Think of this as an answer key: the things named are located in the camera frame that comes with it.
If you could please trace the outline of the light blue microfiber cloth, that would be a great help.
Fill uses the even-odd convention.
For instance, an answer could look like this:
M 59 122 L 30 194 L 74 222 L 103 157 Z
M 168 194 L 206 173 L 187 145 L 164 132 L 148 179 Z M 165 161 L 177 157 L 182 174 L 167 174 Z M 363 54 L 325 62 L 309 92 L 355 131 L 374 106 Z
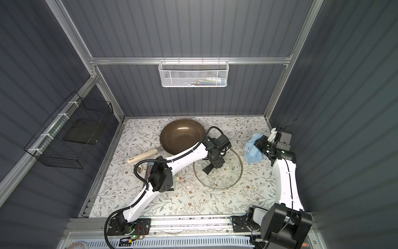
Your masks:
M 263 134 L 261 133 L 253 134 L 252 138 L 246 143 L 244 147 L 244 159 L 249 165 L 264 160 L 263 154 L 259 151 L 257 147 L 255 147 L 255 142 L 262 137 Z

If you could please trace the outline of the glass pot lid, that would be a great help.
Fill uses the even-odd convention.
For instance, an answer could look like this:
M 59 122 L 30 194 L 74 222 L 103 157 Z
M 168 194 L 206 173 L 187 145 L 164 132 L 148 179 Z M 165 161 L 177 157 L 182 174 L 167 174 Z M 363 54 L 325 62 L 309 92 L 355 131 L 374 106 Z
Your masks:
M 194 175 L 204 186 L 224 190 L 235 186 L 243 175 L 243 163 L 233 149 L 224 156 L 224 164 L 219 168 L 211 168 L 210 162 L 199 160 L 193 163 Z

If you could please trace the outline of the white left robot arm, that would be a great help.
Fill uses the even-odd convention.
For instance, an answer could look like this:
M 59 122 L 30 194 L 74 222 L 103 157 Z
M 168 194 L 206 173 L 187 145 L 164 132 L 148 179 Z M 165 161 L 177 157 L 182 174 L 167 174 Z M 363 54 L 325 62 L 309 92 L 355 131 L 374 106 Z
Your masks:
M 221 168 L 225 163 L 223 157 L 230 148 L 231 143 L 229 141 L 222 142 L 219 139 L 207 138 L 204 142 L 197 143 L 175 156 L 155 159 L 144 188 L 128 209 L 122 212 L 124 220 L 127 223 L 137 221 L 143 210 L 155 197 L 173 186 L 176 173 L 190 164 L 202 159 L 208 160 L 210 164 L 203 169 L 206 174 L 209 174 L 213 169 Z

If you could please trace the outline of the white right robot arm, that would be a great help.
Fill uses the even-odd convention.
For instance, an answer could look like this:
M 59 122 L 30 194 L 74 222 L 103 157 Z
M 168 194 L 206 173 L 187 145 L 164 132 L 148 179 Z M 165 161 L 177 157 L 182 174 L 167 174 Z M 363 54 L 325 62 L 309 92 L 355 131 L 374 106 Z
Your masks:
M 255 147 L 271 161 L 276 178 L 275 203 L 268 209 L 251 208 L 248 221 L 260 231 L 264 249 L 271 244 L 285 249 L 300 249 L 312 227 L 311 214 L 303 208 L 296 184 L 295 154 L 277 147 L 275 139 L 262 136 Z

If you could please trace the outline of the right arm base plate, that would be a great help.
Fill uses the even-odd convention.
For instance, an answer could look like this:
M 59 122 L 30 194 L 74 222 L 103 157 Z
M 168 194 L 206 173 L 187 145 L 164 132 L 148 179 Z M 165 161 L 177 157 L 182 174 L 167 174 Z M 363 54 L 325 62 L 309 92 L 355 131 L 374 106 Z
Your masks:
M 258 224 L 249 219 L 247 214 L 240 216 L 232 215 L 230 216 L 230 222 L 235 233 L 252 232 L 259 229 Z

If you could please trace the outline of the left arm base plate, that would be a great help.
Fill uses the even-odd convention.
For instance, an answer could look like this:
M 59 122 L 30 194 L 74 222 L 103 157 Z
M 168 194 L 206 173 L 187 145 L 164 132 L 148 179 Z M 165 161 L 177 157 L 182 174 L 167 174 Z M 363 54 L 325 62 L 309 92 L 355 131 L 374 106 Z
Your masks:
M 132 223 L 118 221 L 112 218 L 108 224 L 108 236 L 146 236 L 149 234 L 151 226 L 150 218 L 139 218 Z

